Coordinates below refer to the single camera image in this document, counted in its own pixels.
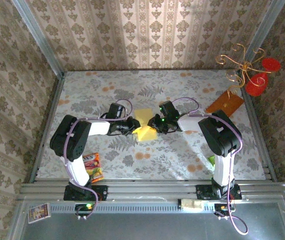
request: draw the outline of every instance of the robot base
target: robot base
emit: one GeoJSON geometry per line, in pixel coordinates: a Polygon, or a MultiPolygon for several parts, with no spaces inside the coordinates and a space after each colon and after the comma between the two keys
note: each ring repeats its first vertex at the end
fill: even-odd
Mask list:
{"type": "MultiPolygon", "coordinates": [[[[219,197],[217,193],[214,192],[213,186],[210,184],[207,185],[196,185],[196,193],[198,200],[225,200],[227,194],[219,197]]],[[[235,184],[232,189],[230,189],[230,195],[233,196],[234,200],[241,200],[242,192],[238,184],[235,184]]]]}
{"type": "MultiPolygon", "coordinates": [[[[108,186],[106,185],[92,185],[86,186],[94,190],[98,195],[99,201],[106,201],[108,195],[108,186]]],[[[95,196],[92,192],[77,187],[71,183],[66,186],[63,195],[64,201],[95,201],[95,196]]]]}

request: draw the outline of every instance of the yellow cloth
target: yellow cloth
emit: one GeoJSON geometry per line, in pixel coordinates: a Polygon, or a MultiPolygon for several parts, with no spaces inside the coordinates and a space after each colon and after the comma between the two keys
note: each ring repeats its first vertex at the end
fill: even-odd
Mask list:
{"type": "Polygon", "coordinates": [[[153,110],[151,108],[142,108],[134,111],[135,118],[139,121],[140,126],[132,133],[137,133],[138,141],[151,141],[157,139],[157,132],[150,126],[147,126],[148,121],[153,118],[153,110]]]}

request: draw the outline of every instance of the cable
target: cable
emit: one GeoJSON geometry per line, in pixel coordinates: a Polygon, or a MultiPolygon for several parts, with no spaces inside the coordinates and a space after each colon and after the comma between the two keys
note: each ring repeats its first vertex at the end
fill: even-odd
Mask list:
{"type": "Polygon", "coordinates": [[[188,114],[191,114],[191,113],[194,113],[194,112],[198,111],[198,109],[200,107],[200,104],[199,104],[199,102],[197,102],[195,99],[193,99],[191,97],[187,97],[187,96],[180,97],[180,98],[177,98],[177,99],[173,100],[172,103],[174,103],[174,102],[176,102],[178,100],[181,100],[181,99],[191,100],[191,101],[193,101],[193,102],[195,102],[197,104],[197,108],[195,110],[189,111],[188,114]]]}
{"type": "Polygon", "coordinates": [[[220,217],[225,217],[225,215],[223,215],[222,213],[220,213],[219,211],[215,211],[214,214],[218,214],[220,217]]]}
{"type": "MultiPolygon", "coordinates": [[[[70,127],[70,130],[69,130],[69,132],[68,132],[68,134],[67,134],[67,137],[66,137],[66,140],[65,140],[64,146],[63,146],[63,158],[64,158],[64,162],[65,162],[66,171],[67,171],[69,177],[71,178],[71,180],[74,180],[74,179],[73,179],[73,177],[72,177],[71,172],[70,172],[69,169],[67,168],[67,164],[68,164],[68,161],[69,161],[68,158],[67,158],[67,146],[68,146],[69,139],[71,138],[71,134],[72,134],[73,130],[75,129],[76,125],[77,125],[80,121],[97,121],[97,120],[101,120],[101,121],[121,121],[121,120],[127,119],[127,118],[130,116],[130,114],[132,113],[132,111],[133,111],[133,104],[132,104],[129,100],[127,100],[127,99],[119,99],[119,100],[116,101],[116,103],[119,102],[119,101],[127,101],[127,102],[130,104],[131,110],[130,110],[130,112],[129,112],[129,114],[128,114],[127,116],[121,117],[121,118],[117,118],[117,119],[103,118],[103,120],[101,120],[101,118],[82,117],[82,118],[77,119],[77,120],[72,124],[72,126],[70,127]]],[[[93,209],[92,209],[91,213],[88,214],[88,216],[87,216],[87,218],[88,218],[88,217],[90,217],[90,216],[93,214],[93,212],[95,211],[95,209],[96,209],[96,207],[97,207],[97,204],[98,204],[98,196],[97,196],[97,193],[96,193],[94,190],[92,190],[91,188],[88,188],[88,187],[79,185],[77,182],[74,182],[74,181],[73,181],[73,184],[74,184],[75,186],[81,188],[81,189],[84,189],[84,190],[87,190],[87,191],[92,192],[93,195],[95,196],[95,204],[94,204],[94,206],[93,206],[93,209]]]]}
{"type": "Polygon", "coordinates": [[[122,135],[122,133],[107,134],[107,136],[119,136],[119,135],[122,135]]]}
{"type": "MultiPolygon", "coordinates": [[[[77,216],[77,218],[78,218],[79,220],[81,219],[81,216],[80,216],[80,214],[79,214],[79,211],[80,211],[82,208],[86,208],[86,210],[83,210],[82,212],[92,212],[92,211],[93,211],[93,209],[92,209],[92,210],[89,210],[86,206],[82,206],[82,205],[78,206],[78,207],[76,208],[76,213],[75,213],[75,215],[77,216]]],[[[82,213],[82,214],[85,215],[85,219],[87,219],[87,218],[91,215],[90,213],[88,213],[87,215],[86,215],[85,213],[82,213]]]]}
{"type": "Polygon", "coordinates": [[[97,195],[99,195],[99,197],[100,197],[100,201],[99,201],[99,202],[101,202],[101,201],[103,200],[102,196],[101,196],[98,192],[96,192],[96,193],[97,193],[97,195]]]}
{"type": "Polygon", "coordinates": [[[129,117],[129,115],[132,114],[132,111],[133,111],[133,104],[132,104],[132,102],[129,101],[128,99],[122,98],[122,99],[118,99],[118,100],[116,101],[116,103],[118,103],[118,102],[120,102],[120,101],[126,101],[126,102],[128,102],[128,103],[130,104],[131,109],[130,109],[130,112],[128,113],[128,115],[127,115],[127,117],[129,117]]]}
{"type": "Polygon", "coordinates": [[[240,143],[239,148],[230,154],[228,189],[227,189],[227,208],[228,208],[228,214],[229,214],[229,217],[230,217],[230,221],[231,221],[231,224],[233,225],[234,229],[241,235],[247,235],[248,234],[248,227],[247,227],[246,223],[240,217],[232,216],[231,207],[229,205],[229,202],[230,202],[230,191],[231,191],[230,187],[231,187],[232,162],[233,162],[232,161],[232,157],[235,154],[239,153],[240,150],[243,148],[242,138],[241,138],[241,136],[239,136],[239,134],[236,132],[236,130],[228,122],[226,122],[225,120],[221,119],[220,117],[217,117],[217,116],[214,116],[214,115],[208,115],[208,114],[204,114],[204,115],[195,114],[195,115],[189,115],[189,117],[192,117],[192,118],[209,117],[209,118],[215,119],[215,120],[223,123],[224,125],[226,125],[233,132],[233,134],[235,134],[235,136],[237,137],[237,139],[238,139],[238,141],[240,143]],[[234,218],[240,220],[244,224],[244,226],[246,228],[245,231],[240,231],[239,230],[239,228],[236,226],[236,224],[234,222],[234,218]]]}
{"type": "Polygon", "coordinates": [[[105,112],[103,115],[101,115],[101,116],[100,116],[100,119],[103,119],[104,116],[106,116],[106,115],[107,115],[107,112],[105,112]]]}

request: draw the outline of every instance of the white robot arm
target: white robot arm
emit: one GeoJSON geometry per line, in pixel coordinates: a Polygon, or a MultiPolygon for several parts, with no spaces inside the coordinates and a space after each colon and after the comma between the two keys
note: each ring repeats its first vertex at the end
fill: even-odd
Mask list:
{"type": "Polygon", "coordinates": [[[212,115],[180,115],[171,101],[163,102],[159,109],[163,117],[156,114],[148,122],[148,125],[156,129],[158,133],[167,134],[173,131],[201,131],[203,133],[209,148],[215,154],[212,188],[219,199],[225,196],[229,179],[231,188],[235,183],[233,153],[240,147],[242,137],[237,127],[222,110],[218,110],[212,115]]]}
{"type": "MultiPolygon", "coordinates": [[[[90,122],[91,126],[89,129],[88,136],[92,135],[106,135],[108,134],[110,123],[103,120],[93,120],[90,122]]],[[[67,168],[69,172],[69,182],[75,185],[85,186],[90,177],[85,169],[83,154],[81,154],[78,158],[74,159],[73,161],[65,162],[65,158],[63,156],[60,157],[63,164],[67,168]]]]}

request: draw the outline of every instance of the orange card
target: orange card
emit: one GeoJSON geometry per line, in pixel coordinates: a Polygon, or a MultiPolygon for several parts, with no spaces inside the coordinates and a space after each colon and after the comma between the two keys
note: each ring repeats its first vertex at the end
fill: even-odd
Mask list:
{"type": "Polygon", "coordinates": [[[211,114],[221,109],[228,117],[230,117],[243,103],[244,100],[241,97],[230,93],[229,98],[227,91],[225,91],[216,101],[213,102],[213,104],[207,107],[206,112],[211,114]]]}

